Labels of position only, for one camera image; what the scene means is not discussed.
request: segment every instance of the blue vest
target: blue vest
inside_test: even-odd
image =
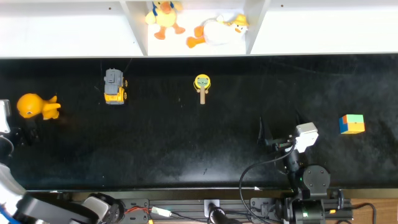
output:
[[[152,2],[152,5],[154,6],[154,8],[152,9],[152,12],[154,13],[155,16],[157,16],[157,12],[156,12],[157,6],[155,5],[154,2]],[[170,2],[170,6],[172,7],[172,9],[174,8],[173,2]]]

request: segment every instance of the green toy face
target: green toy face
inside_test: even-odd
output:
[[[199,86],[207,86],[207,84],[209,84],[209,79],[207,78],[198,78],[197,81]]]

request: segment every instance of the white duck plush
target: white duck plush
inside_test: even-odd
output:
[[[246,16],[239,14],[233,22],[225,22],[223,16],[208,19],[203,26],[195,28],[195,37],[187,39],[189,48],[198,44],[223,45],[241,39],[248,30]]]

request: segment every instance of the yellow hat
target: yellow hat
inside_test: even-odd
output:
[[[243,14],[239,14],[238,16],[236,16],[236,19],[232,23],[239,25],[239,26],[248,26],[249,25],[246,20],[246,16]]]

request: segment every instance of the wooden floor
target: wooden floor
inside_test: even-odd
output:
[[[376,210],[376,222],[378,224],[398,223],[398,198],[393,199],[352,199],[353,205],[365,202],[372,203]],[[373,224],[373,210],[369,206],[354,211],[354,220],[349,220],[352,224]],[[327,221],[327,224],[335,224],[337,221]],[[197,222],[179,222],[178,224],[197,224]]]

